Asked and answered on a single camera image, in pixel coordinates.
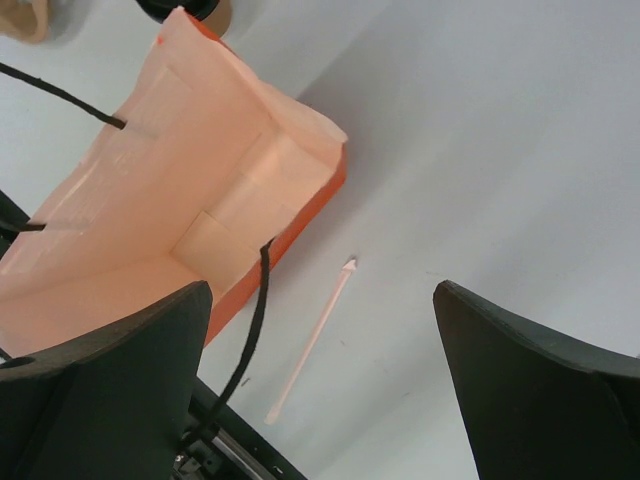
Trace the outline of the white wrapped straw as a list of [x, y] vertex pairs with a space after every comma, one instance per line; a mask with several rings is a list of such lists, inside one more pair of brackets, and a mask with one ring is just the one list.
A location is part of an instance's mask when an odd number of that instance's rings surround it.
[[274, 402], [274, 404], [272, 405], [271, 409], [269, 410], [269, 412], [267, 413], [267, 415], [264, 418], [264, 423], [266, 425], [273, 425], [276, 423], [276, 421], [278, 420], [280, 413], [282, 411], [282, 408], [284, 407], [286, 400], [288, 398], [288, 396], [290, 395], [296, 380], [298, 379], [301, 371], [304, 368], [304, 365], [306, 363], [306, 361], [308, 360], [315, 344], [317, 343], [322, 330], [324, 329], [330, 315], [331, 312], [333, 311], [333, 309], [335, 308], [336, 303], [338, 302], [338, 299], [343, 291], [343, 289], [345, 288], [348, 280], [350, 279], [350, 277], [352, 276], [352, 274], [354, 273], [354, 271], [357, 269], [357, 258], [356, 257], [351, 257], [341, 268], [340, 273], [338, 275], [338, 278], [336, 280], [336, 283], [333, 287], [333, 290], [318, 318], [318, 320], [316, 321], [313, 330], [311, 331], [311, 334], [307, 340], [307, 343], [293, 369], [293, 371], [291, 372], [291, 374], [289, 375], [286, 383], [284, 384], [283, 388], [280, 391], [280, 394], [277, 398], [277, 400]]

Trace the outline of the black plastic cup lid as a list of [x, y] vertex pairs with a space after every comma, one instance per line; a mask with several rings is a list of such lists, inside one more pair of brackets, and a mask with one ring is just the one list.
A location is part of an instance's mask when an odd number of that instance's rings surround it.
[[177, 8], [183, 8], [197, 20], [208, 17], [219, 5], [219, 0], [136, 0], [137, 5], [156, 22], [162, 23]]

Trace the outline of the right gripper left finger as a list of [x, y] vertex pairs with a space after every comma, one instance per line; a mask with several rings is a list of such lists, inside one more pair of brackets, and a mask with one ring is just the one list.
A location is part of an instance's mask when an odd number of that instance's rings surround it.
[[208, 284], [194, 282], [2, 364], [2, 478], [169, 478], [211, 305]]

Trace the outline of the brown pulp cup carrier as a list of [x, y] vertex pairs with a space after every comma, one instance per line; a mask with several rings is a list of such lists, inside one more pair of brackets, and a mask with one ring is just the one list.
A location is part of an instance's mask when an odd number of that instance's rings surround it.
[[1, 0], [1, 35], [26, 44], [43, 42], [49, 32], [48, 0]]

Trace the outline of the brown paper coffee cup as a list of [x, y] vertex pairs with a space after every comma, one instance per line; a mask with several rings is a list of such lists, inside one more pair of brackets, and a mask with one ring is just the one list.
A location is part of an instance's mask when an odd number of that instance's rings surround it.
[[231, 0], [219, 0], [216, 7], [202, 23], [218, 37], [222, 37], [231, 25], [232, 14]]

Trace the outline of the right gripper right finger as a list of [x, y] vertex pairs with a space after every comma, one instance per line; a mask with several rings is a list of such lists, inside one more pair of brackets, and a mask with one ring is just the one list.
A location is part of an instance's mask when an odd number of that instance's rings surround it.
[[638, 478], [638, 359], [449, 280], [433, 304], [480, 478]]

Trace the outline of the orange paper bag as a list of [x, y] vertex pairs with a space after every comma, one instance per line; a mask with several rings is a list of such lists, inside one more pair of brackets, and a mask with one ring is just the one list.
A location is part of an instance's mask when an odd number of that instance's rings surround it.
[[212, 289], [208, 336], [345, 179], [346, 134], [175, 9], [137, 83], [1, 262], [1, 343], [30, 354]]

